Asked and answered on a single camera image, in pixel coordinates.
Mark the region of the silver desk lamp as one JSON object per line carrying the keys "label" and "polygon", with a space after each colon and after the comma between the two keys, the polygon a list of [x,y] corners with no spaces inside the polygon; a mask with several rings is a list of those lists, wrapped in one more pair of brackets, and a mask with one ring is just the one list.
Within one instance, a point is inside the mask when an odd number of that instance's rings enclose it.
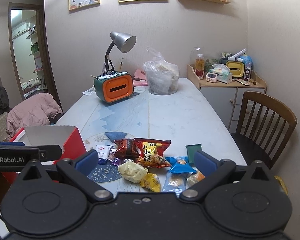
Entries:
{"label": "silver desk lamp", "polygon": [[112,31],[110,33],[110,38],[111,44],[109,45],[104,58],[104,74],[107,74],[107,72],[114,72],[113,66],[112,69],[109,69],[109,55],[113,47],[116,46],[121,53],[125,54],[132,50],[137,40],[136,36],[132,34],[119,33],[117,31]]}

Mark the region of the yellow snack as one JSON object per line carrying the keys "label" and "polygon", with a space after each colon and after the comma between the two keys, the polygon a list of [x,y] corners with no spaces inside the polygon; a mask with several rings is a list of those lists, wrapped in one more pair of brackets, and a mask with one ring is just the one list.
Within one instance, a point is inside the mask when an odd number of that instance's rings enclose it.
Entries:
{"label": "yellow snack", "polygon": [[149,189],[153,192],[159,193],[161,191],[161,183],[159,177],[153,173],[147,173],[140,181],[142,188]]}

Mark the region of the wooden chair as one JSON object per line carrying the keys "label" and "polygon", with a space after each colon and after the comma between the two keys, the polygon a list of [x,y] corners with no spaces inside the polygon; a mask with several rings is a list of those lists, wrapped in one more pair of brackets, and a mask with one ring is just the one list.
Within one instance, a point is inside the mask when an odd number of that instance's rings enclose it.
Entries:
{"label": "wooden chair", "polygon": [[243,93],[237,127],[231,134],[247,165],[256,160],[273,168],[298,121],[281,101],[255,91]]}

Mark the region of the red cardboard box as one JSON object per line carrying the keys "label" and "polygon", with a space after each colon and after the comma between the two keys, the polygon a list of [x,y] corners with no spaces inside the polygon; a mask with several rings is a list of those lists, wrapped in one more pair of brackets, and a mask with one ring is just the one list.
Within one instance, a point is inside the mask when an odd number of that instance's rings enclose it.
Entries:
{"label": "red cardboard box", "polygon": [[58,145],[62,159],[74,160],[87,151],[76,126],[25,127],[10,142],[23,142],[26,146]]}

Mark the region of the white wet wipes pack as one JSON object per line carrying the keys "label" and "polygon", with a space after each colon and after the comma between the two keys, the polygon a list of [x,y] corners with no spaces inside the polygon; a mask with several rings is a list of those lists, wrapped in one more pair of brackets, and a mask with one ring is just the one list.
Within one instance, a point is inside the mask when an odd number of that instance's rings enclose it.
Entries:
{"label": "white wet wipes pack", "polygon": [[211,73],[215,73],[217,75],[217,81],[229,84],[232,82],[232,72],[230,69],[221,63],[213,64],[213,68],[209,70]]}

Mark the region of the yellow tissue box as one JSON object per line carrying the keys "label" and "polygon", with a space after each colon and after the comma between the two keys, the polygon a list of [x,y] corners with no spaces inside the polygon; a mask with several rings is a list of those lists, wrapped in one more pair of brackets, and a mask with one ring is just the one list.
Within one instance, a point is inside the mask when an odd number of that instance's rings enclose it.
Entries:
{"label": "yellow tissue box", "polygon": [[226,66],[230,69],[233,78],[241,78],[244,75],[244,63],[239,61],[228,61]]}

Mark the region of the pink jacket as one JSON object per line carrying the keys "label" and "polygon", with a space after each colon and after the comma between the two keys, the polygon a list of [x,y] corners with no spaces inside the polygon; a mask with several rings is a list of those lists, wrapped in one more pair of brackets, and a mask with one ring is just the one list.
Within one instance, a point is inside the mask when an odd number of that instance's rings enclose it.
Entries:
{"label": "pink jacket", "polygon": [[62,115],[61,107],[51,94],[36,94],[9,111],[6,120],[7,136],[10,140],[24,127],[55,124]]}

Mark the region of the orange white snack packet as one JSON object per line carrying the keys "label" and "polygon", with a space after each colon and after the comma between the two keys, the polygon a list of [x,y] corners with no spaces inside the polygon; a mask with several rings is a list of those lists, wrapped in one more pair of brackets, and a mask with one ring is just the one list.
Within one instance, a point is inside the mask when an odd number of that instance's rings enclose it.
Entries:
{"label": "orange white snack packet", "polygon": [[205,176],[200,172],[198,169],[196,169],[195,172],[191,173],[191,175],[187,178],[187,183],[189,187],[192,187],[196,183],[203,180]]}

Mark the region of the cream pastry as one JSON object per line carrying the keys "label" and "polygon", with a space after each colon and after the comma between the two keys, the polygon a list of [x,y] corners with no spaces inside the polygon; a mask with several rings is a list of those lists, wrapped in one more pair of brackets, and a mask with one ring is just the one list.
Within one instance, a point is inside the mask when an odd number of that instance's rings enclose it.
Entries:
{"label": "cream pastry", "polygon": [[118,166],[118,172],[123,179],[132,183],[140,183],[142,178],[148,173],[148,169],[135,162],[127,161]]}

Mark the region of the blue cookie packet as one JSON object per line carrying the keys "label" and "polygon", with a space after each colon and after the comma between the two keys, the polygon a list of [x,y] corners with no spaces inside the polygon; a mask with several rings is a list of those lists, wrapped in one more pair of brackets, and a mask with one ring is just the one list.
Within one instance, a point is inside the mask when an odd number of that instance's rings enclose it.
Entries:
{"label": "blue cookie packet", "polygon": [[171,165],[169,172],[172,174],[182,173],[196,173],[197,171],[189,164],[189,159],[186,156],[183,157],[166,157],[165,158]]}

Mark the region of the green snack packet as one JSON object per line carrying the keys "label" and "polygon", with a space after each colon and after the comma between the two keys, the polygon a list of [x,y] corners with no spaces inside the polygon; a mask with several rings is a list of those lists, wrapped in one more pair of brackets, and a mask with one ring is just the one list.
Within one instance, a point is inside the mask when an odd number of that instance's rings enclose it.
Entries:
{"label": "green snack packet", "polygon": [[201,149],[202,149],[202,145],[201,144],[186,145],[187,157],[189,159],[189,164],[191,166],[194,166],[194,154],[197,151],[200,151]]}

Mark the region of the pink white kitchen timer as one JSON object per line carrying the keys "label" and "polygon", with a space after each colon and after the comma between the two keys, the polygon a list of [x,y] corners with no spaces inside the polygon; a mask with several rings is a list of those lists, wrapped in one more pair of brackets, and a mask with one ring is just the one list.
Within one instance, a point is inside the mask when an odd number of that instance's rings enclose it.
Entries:
{"label": "pink white kitchen timer", "polygon": [[211,82],[211,83],[216,83],[217,82],[217,74],[216,73],[207,73],[206,74],[206,81]]}

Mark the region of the light blue cake packet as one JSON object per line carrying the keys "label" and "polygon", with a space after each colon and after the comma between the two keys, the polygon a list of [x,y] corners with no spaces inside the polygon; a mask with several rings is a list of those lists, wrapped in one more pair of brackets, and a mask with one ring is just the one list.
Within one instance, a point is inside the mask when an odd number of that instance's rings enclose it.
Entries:
{"label": "light blue cake packet", "polygon": [[171,173],[167,172],[166,180],[162,188],[162,192],[174,193],[177,197],[188,188],[187,178],[190,173]]}

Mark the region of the purple small candy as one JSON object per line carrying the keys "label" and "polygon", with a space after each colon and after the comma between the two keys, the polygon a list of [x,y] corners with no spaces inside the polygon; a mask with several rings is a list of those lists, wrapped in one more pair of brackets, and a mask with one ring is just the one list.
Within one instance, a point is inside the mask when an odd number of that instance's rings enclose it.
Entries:
{"label": "purple small candy", "polygon": [[108,154],[107,160],[110,161],[111,165],[119,166],[122,164],[122,160],[115,157],[115,152],[116,152],[116,148],[111,147],[109,149],[109,154]]}

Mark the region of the pink notebook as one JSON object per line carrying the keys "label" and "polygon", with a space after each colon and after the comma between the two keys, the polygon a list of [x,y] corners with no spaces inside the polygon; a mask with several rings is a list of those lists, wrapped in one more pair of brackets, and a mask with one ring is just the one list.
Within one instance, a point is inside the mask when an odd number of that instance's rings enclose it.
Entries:
{"label": "pink notebook", "polygon": [[139,87],[139,86],[147,86],[148,82],[146,80],[146,75],[143,70],[137,69],[135,73],[132,76],[133,78],[133,85],[134,87]]}

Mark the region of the white small snack packet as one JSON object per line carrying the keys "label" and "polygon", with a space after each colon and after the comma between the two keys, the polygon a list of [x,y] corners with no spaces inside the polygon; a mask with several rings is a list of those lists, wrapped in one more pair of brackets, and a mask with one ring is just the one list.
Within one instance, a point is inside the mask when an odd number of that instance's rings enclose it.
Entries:
{"label": "white small snack packet", "polygon": [[99,165],[106,165],[110,149],[111,149],[111,146],[108,146],[108,145],[97,145],[95,147],[95,150],[98,153],[98,164]]}

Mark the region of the orange green tissue box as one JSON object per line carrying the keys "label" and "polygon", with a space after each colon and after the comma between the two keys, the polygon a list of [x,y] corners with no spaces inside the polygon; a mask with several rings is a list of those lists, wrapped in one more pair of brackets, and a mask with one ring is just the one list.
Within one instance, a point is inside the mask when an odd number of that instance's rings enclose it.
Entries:
{"label": "orange green tissue box", "polygon": [[114,103],[134,93],[133,78],[127,72],[98,76],[94,78],[94,89],[100,100]]}

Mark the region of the dark red foil snack bag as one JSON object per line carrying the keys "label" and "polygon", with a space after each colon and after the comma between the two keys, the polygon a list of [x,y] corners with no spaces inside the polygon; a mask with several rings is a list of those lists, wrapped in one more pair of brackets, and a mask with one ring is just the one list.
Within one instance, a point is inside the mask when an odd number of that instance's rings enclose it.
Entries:
{"label": "dark red foil snack bag", "polygon": [[117,145],[115,151],[115,158],[119,159],[137,159],[139,152],[134,139],[120,139],[115,140],[114,143]]}

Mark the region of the white wooden cabinet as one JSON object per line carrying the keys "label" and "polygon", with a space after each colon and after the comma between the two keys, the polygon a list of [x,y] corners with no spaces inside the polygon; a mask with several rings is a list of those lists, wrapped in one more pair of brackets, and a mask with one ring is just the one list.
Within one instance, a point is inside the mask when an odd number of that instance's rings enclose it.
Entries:
{"label": "white wooden cabinet", "polygon": [[267,83],[255,72],[251,74],[251,86],[245,86],[237,81],[229,84],[207,82],[200,79],[194,72],[194,67],[187,65],[187,78],[199,89],[213,107],[217,115],[230,133],[234,133],[238,124],[243,94],[247,90],[265,93]]}

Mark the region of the orange drink bottle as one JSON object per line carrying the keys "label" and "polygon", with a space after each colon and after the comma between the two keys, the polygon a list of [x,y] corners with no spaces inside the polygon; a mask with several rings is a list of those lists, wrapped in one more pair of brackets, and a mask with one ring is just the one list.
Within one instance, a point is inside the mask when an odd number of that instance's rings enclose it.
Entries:
{"label": "orange drink bottle", "polygon": [[196,60],[195,60],[195,65],[194,65],[194,70],[196,75],[202,80],[204,78],[204,56],[203,54],[197,54]]}

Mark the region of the clear plastic bag of snacks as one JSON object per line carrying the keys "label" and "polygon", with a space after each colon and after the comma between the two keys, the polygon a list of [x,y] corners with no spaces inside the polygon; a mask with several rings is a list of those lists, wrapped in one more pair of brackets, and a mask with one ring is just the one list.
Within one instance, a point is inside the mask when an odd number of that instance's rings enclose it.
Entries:
{"label": "clear plastic bag of snacks", "polygon": [[161,53],[147,46],[152,59],[142,65],[148,83],[148,90],[155,95],[170,95],[178,90],[180,69],[167,62]]}

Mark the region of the yellow trash bin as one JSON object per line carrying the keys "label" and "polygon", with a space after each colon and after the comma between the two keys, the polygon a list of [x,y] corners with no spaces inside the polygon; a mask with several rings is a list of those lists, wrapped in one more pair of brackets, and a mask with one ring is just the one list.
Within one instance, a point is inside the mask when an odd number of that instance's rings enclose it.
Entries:
{"label": "yellow trash bin", "polygon": [[279,185],[281,186],[283,192],[288,195],[288,189],[285,185],[285,182],[283,181],[283,179],[280,176],[274,176],[274,178],[277,180],[277,182],[279,183]]}

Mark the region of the red Wangwang snack bag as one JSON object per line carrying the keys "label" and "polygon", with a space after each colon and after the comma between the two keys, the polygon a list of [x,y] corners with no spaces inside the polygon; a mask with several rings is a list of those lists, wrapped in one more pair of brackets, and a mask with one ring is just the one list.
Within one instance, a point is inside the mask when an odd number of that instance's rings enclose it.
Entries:
{"label": "red Wangwang snack bag", "polygon": [[140,151],[140,155],[134,161],[145,168],[170,167],[170,163],[165,159],[164,152],[170,146],[170,140],[134,138],[135,144]]}

